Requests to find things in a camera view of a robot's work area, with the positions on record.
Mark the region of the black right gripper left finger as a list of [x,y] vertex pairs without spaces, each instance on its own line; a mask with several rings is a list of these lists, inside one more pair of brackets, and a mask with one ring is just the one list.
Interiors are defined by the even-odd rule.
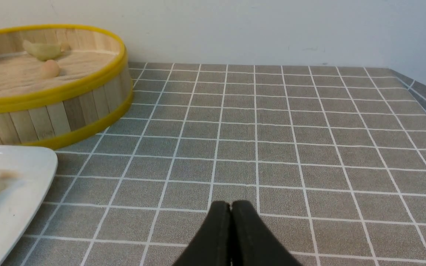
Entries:
[[174,262],[174,266],[229,266],[230,205],[212,202],[198,232]]

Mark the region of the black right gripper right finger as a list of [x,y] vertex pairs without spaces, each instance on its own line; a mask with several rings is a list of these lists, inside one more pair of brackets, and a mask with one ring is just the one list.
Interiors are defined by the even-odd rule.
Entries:
[[231,263],[233,266],[301,266],[278,241],[246,200],[232,203]]

